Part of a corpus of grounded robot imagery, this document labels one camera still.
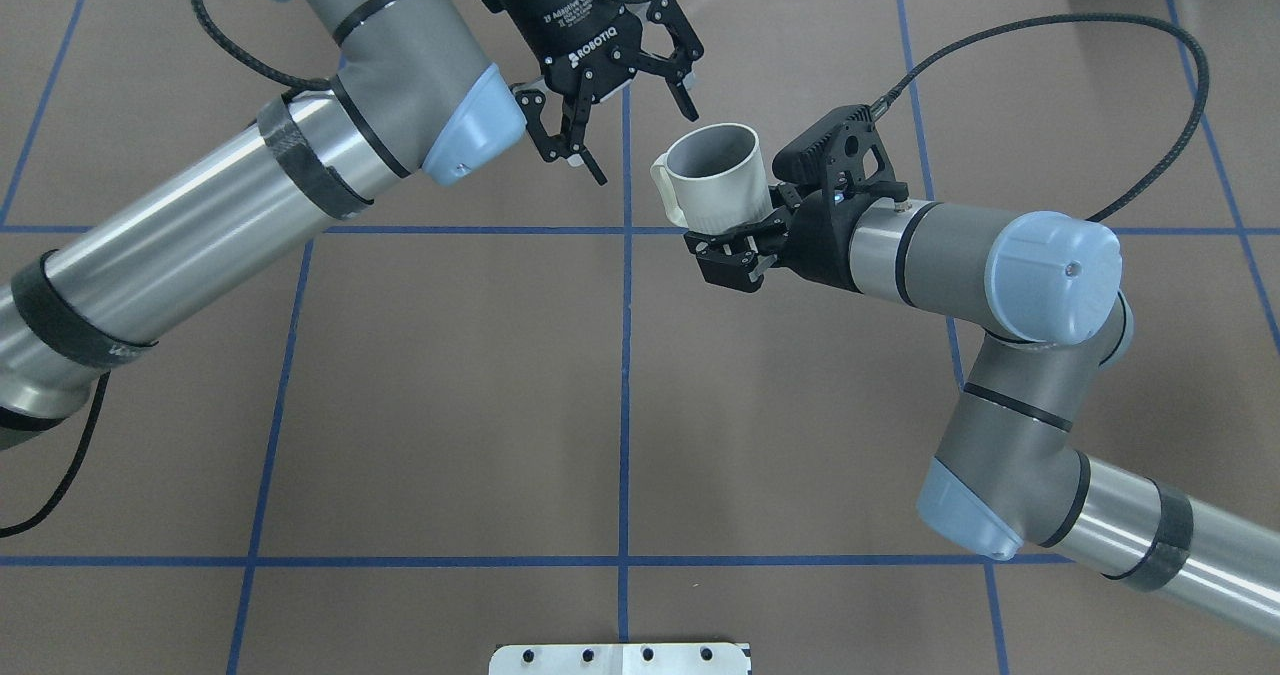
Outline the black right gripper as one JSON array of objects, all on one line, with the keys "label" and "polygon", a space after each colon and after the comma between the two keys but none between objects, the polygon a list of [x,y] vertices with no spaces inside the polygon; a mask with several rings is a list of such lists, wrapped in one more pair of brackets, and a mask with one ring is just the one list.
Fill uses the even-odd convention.
[{"label": "black right gripper", "polygon": [[754,293],[778,263],[803,279],[855,291],[850,243],[863,216],[863,196],[836,199],[822,190],[808,195],[773,190],[771,200],[785,207],[759,222],[731,227],[719,234],[684,233],[687,251],[698,254],[704,282]]}]

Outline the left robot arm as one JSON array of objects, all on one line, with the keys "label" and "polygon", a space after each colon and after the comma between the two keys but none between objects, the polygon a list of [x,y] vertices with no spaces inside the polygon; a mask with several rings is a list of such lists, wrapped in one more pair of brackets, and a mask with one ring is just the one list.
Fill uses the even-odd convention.
[{"label": "left robot arm", "polygon": [[3,286],[3,447],[60,425],[92,384],[328,227],[422,172],[452,186],[530,138],[585,165],[591,109],[641,73],[698,118],[705,54],[676,0],[481,0],[539,77],[508,85],[452,0],[305,0],[340,49],[206,158]]}]

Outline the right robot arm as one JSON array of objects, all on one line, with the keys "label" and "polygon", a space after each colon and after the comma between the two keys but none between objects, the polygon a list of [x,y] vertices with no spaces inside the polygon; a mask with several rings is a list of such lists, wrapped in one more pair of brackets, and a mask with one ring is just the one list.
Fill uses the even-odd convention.
[{"label": "right robot arm", "polygon": [[916,501],[943,538],[998,561],[1038,546],[1277,638],[1276,532],[1068,442],[1135,330],[1111,229],[909,199],[900,182],[832,197],[780,184],[755,222],[721,233],[676,222],[713,284],[754,292],[767,269],[787,268],[983,328]]}]

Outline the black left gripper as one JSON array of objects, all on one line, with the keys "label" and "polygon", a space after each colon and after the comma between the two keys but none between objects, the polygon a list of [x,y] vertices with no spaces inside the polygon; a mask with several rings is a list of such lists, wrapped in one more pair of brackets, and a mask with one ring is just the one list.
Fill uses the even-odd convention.
[{"label": "black left gripper", "polygon": [[[681,114],[699,118],[686,79],[705,47],[677,0],[653,0],[645,20],[662,26],[671,40],[671,53],[659,55],[643,46],[637,15],[612,0],[486,0],[492,12],[507,12],[540,63],[547,88],[564,96],[559,132],[552,134],[541,113],[548,92],[534,83],[512,87],[526,120],[526,132],[544,163],[564,160],[584,167],[599,184],[605,173],[585,145],[593,106],[632,79],[635,72],[658,76]],[[620,59],[613,58],[620,53]]]}]

